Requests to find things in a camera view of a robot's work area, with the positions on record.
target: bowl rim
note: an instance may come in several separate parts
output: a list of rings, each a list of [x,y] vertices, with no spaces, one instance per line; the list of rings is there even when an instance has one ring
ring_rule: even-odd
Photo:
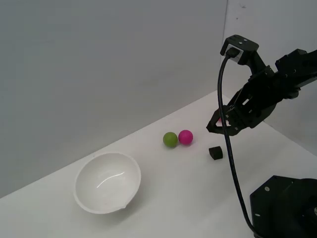
[[[133,193],[130,195],[130,197],[128,197],[128,199],[126,200],[126,202],[122,205],[122,206],[116,206],[116,207],[112,207],[112,208],[109,208],[109,209],[105,209],[105,210],[101,210],[101,211],[96,211],[96,210],[93,210],[93,209],[90,209],[88,207],[86,207],[78,198],[77,196],[77,192],[76,192],[76,185],[77,185],[77,180],[78,180],[78,177],[80,175],[80,173],[83,171],[83,169],[90,163],[92,162],[94,159],[102,156],[102,155],[107,155],[107,154],[119,154],[119,155],[123,155],[127,158],[129,158],[132,163],[135,165],[136,169],[137,169],[137,173],[138,173],[138,177],[139,177],[139,181],[138,181],[138,184],[137,186],[135,187]],[[138,163],[135,161],[135,159],[130,156],[130,155],[127,155],[127,154],[124,154],[124,153],[121,153],[121,152],[116,152],[116,151],[109,151],[109,152],[104,152],[102,154],[99,154],[98,156],[95,156],[93,158],[91,158],[89,161],[87,161],[84,166],[79,170],[79,172],[77,173],[77,176],[75,178],[75,183],[74,183],[74,187],[73,187],[73,195],[74,195],[74,198],[75,198],[75,201],[77,202],[77,204],[82,208],[84,209],[85,211],[87,212],[90,212],[90,213],[94,213],[94,214],[107,214],[107,213],[110,213],[110,212],[114,212],[114,211],[117,211],[117,210],[120,210],[120,209],[123,209],[125,208],[129,202],[132,200],[132,198],[135,196],[135,194],[137,193],[137,191],[139,190],[139,187],[140,187],[140,184],[141,184],[141,170],[140,170],[140,167],[138,165]]]

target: robotic arm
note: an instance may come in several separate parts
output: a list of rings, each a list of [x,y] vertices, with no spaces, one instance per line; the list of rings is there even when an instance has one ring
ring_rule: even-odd
[[[247,127],[256,127],[273,112],[278,102],[298,97],[301,87],[317,80],[317,51],[307,53],[297,49],[285,55],[276,61],[278,71],[274,73],[257,53],[259,45],[255,42],[233,35],[225,40],[221,55],[232,47],[240,51],[232,60],[239,65],[247,65],[252,75],[224,106],[230,136]],[[223,134],[222,127],[216,125],[219,118],[218,109],[207,125],[209,132]]]
[[[218,104],[208,123],[209,132],[224,134],[229,164],[247,225],[257,238],[315,238],[317,227],[317,179],[272,176],[250,196],[253,224],[248,216],[232,154],[230,136],[256,127],[283,99],[298,97],[302,86],[317,79],[317,51],[295,50],[277,60],[273,72],[266,66],[258,44],[238,35],[227,38],[221,49],[226,55],[218,77]],[[252,72],[248,82],[229,104],[222,104],[222,77],[228,59],[247,65]],[[221,116],[222,126],[216,126]]]

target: green ball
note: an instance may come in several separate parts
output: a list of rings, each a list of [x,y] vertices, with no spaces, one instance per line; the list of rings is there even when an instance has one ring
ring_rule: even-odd
[[[168,132],[164,135],[163,142],[167,147],[175,147],[178,142],[177,135],[174,132]]]

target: magenta ball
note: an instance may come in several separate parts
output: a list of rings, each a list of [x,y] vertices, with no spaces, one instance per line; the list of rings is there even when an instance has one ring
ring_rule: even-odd
[[[182,130],[178,135],[179,143],[183,145],[189,145],[190,143],[192,143],[193,139],[194,136],[189,130]]]

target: white bowl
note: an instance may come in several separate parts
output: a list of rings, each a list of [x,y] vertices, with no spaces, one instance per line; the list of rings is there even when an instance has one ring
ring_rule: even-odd
[[[137,162],[121,153],[106,153],[89,161],[78,173],[74,197],[84,210],[105,214],[125,208],[139,189]]]

